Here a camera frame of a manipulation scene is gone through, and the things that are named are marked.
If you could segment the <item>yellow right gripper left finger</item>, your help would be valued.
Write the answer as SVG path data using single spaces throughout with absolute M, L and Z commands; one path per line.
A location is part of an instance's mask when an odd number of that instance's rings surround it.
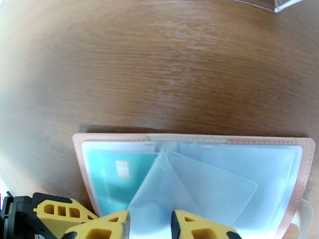
M 89 222 L 69 228 L 65 239 L 128 239 L 130 237 L 130 213 L 120 210 Z

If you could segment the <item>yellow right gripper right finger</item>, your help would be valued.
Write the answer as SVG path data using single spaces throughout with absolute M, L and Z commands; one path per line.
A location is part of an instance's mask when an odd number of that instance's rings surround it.
M 240 239 L 232 227 L 213 222 L 185 210 L 171 214 L 171 237 L 173 239 Z

